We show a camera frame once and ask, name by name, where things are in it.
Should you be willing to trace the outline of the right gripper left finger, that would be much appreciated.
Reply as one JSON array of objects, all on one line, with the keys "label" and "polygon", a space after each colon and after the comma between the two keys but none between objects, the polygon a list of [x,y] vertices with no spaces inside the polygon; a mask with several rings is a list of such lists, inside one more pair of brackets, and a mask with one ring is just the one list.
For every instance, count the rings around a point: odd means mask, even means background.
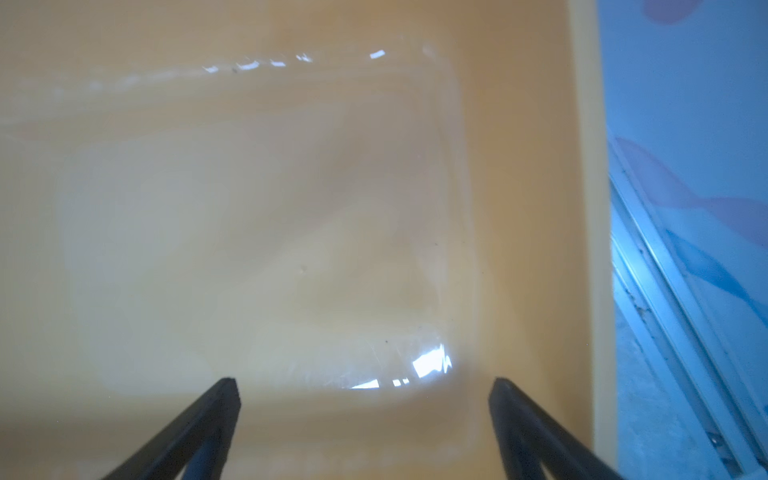
[{"label": "right gripper left finger", "polygon": [[236,380],[220,379],[106,477],[219,479],[240,409]]}]

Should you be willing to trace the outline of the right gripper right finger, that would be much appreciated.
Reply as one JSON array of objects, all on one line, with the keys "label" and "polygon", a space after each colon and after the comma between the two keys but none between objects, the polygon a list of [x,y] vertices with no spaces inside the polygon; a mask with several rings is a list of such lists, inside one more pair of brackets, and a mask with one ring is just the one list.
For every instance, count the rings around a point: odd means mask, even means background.
[{"label": "right gripper right finger", "polygon": [[488,406],[507,478],[620,478],[511,380],[494,380]]}]

